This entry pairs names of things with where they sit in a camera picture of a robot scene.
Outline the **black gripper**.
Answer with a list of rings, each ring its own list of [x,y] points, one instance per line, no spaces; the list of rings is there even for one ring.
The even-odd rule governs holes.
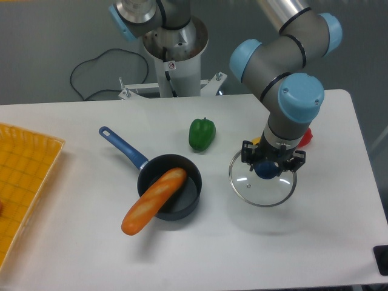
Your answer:
[[[249,166],[252,172],[255,163],[275,162],[283,167],[283,172],[296,172],[306,163],[306,152],[296,150],[296,147],[288,146],[281,142],[273,146],[262,134],[258,146],[251,141],[244,140],[241,147],[241,162]]]

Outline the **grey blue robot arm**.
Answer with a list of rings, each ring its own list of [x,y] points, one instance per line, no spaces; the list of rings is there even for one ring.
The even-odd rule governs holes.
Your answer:
[[[263,44],[242,42],[229,67],[265,106],[270,115],[256,142],[243,142],[241,161],[270,179],[297,171],[306,160],[298,150],[324,100],[322,84],[302,72],[309,61],[336,49],[343,30],[336,17],[315,13],[305,1],[260,1],[278,31]],[[200,56],[208,43],[207,29],[196,19],[189,1],[118,1],[109,12],[128,41],[141,38],[154,58],[162,97],[199,95]]]

